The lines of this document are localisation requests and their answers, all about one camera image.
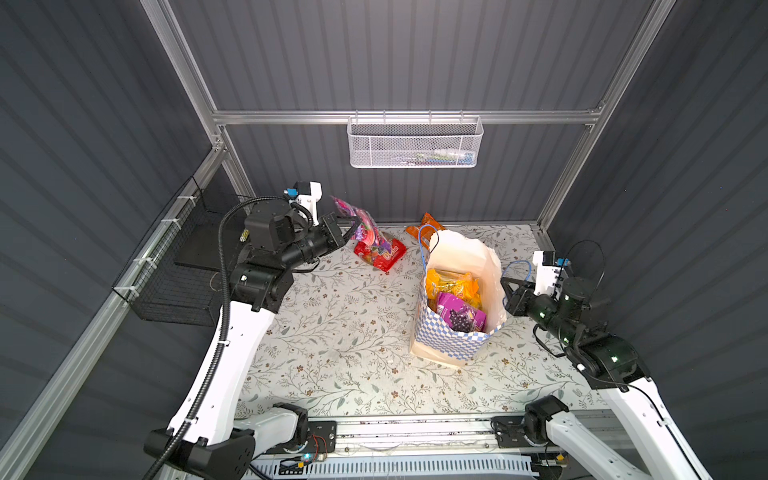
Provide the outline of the purple Fox's candy bag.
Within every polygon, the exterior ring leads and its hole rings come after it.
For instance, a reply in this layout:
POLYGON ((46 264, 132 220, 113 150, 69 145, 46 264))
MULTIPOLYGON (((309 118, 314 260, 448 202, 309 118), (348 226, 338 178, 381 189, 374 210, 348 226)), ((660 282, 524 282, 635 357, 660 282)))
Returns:
POLYGON ((360 226, 355 232, 355 239, 365 244, 368 248, 376 248, 387 253, 392 252, 392 244, 380 231, 378 225, 370 213, 360 207, 354 206, 338 197, 333 198, 338 211, 344 216, 353 216, 360 220, 360 226))

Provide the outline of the purple grape snack bag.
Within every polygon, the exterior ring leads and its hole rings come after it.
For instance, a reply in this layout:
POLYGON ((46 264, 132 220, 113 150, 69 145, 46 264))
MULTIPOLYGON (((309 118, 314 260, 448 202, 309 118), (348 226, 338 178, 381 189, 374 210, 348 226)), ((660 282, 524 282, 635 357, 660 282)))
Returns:
POLYGON ((437 314, 449 328, 460 333, 481 332, 486 324, 482 310, 448 292, 437 296, 437 314))

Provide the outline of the yellow snack bag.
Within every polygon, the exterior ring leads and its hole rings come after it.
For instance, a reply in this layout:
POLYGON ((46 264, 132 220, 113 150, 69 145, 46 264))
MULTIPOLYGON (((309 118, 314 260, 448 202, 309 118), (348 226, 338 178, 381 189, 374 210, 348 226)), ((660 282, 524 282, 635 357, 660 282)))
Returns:
POLYGON ((471 273, 460 274, 428 269, 425 277, 425 291, 428 306, 433 311, 437 311, 437 297, 440 293, 450 293, 473 308, 482 308, 479 282, 471 273))

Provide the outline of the red candy bag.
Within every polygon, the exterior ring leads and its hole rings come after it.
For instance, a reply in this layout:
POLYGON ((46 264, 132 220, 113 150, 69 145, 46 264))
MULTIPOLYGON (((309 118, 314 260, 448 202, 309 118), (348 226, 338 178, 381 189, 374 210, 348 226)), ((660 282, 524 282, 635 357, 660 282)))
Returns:
POLYGON ((365 263, 388 273, 407 251, 406 246, 395 238, 389 244, 390 249, 387 250, 383 247, 368 246, 363 241, 359 241, 354 248, 354 253, 365 263))

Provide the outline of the white checkered paper bag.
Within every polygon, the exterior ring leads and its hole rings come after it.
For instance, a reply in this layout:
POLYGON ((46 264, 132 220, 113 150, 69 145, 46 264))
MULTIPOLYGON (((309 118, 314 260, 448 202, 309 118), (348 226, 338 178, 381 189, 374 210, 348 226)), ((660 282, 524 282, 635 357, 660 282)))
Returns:
POLYGON ((506 323, 502 263, 482 241, 431 224, 417 241, 423 279, 410 353, 463 367, 506 323))

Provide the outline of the small orange snack packet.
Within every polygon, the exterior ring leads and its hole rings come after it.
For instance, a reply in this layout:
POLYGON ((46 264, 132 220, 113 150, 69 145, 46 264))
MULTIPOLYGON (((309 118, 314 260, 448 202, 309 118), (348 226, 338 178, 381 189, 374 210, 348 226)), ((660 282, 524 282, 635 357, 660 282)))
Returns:
POLYGON ((430 246, 431 237, 445 227, 439 223, 430 213, 425 213, 418 226, 410 225, 405 232, 418 240, 425 248, 430 246))

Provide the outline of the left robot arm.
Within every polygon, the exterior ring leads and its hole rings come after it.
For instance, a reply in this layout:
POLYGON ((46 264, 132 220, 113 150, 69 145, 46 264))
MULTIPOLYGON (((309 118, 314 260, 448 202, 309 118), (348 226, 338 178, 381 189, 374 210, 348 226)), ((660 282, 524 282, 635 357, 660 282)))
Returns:
POLYGON ((217 231, 223 297, 216 333, 183 401, 165 428, 149 433, 144 451, 153 479, 169 466, 202 479, 240 479, 254 458, 279 446, 299 453, 309 435, 306 409, 277 403, 253 427, 235 427, 239 393, 255 353, 301 265, 342 248, 340 217, 317 214, 319 197, 290 188, 231 208, 217 231))

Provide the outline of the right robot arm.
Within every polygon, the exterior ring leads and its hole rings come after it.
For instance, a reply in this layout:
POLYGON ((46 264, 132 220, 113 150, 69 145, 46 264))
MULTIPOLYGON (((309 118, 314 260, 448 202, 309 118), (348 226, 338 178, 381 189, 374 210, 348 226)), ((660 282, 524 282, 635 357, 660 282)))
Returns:
POLYGON ((558 295, 537 293, 533 283, 504 277, 505 309, 532 319, 552 334, 567 359, 606 402, 646 469, 639 470, 590 431, 553 395, 525 408, 520 431, 538 447, 557 446, 596 479, 707 479, 710 474, 676 425, 636 349, 626 340, 588 327, 582 315, 597 283, 565 279, 558 295))

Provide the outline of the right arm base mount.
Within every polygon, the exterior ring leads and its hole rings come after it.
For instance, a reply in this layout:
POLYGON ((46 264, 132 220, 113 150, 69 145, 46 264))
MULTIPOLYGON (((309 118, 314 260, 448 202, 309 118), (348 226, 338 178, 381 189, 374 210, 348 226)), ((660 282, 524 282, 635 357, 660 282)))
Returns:
POLYGON ((526 417, 524 415, 500 415, 491 418, 490 427, 502 449, 532 447, 527 436, 526 417))

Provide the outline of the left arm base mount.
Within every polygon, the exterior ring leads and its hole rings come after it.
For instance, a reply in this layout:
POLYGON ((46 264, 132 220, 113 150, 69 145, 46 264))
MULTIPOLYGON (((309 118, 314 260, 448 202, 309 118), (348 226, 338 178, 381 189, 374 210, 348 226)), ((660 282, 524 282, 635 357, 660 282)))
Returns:
POLYGON ((306 438, 299 443, 286 443, 276 447, 285 454, 329 454, 336 449, 338 423, 336 421, 310 420, 306 438))

